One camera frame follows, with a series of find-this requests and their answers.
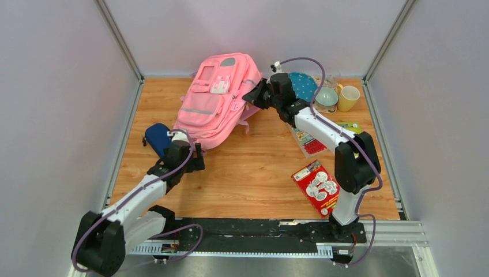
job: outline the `mug handle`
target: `mug handle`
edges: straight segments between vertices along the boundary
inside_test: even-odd
[[[336,93],[339,95],[341,93],[341,90],[343,89],[343,85],[338,84],[336,88],[334,89]]]

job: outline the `gray wall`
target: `gray wall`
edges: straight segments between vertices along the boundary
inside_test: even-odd
[[[363,75],[405,0],[107,0],[144,75],[188,75],[210,55],[244,52],[270,71],[307,56]],[[289,70],[319,73],[310,62]]]
[[[419,0],[371,82],[440,276],[487,276],[489,2]]]
[[[0,276],[66,276],[137,89],[93,1],[0,3]]]

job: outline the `blue pencil case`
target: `blue pencil case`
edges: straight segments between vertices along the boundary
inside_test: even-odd
[[[162,123],[154,124],[146,129],[142,138],[142,145],[149,144],[160,158],[165,157],[164,149],[170,147],[171,144],[168,131],[169,128]]]

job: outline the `polka dot plate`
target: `polka dot plate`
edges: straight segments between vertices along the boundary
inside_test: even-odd
[[[294,89],[297,98],[308,102],[311,101],[318,88],[318,84],[316,84],[314,79],[311,76],[300,72],[289,73],[289,78],[292,81],[292,88]]]

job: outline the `book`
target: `book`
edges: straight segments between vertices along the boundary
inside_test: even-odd
[[[353,131],[355,133],[361,133],[362,129],[357,122],[336,122],[338,126],[343,127],[347,130]],[[300,150],[304,153],[306,158],[313,157],[318,155],[319,153],[327,150],[326,146],[319,142],[316,138],[311,136],[309,133],[300,130],[298,128],[294,128],[291,125],[287,124],[289,131],[292,133],[297,145],[299,145]]]
[[[291,178],[322,218],[333,212],[340,187],[318,160],[292,174]]]

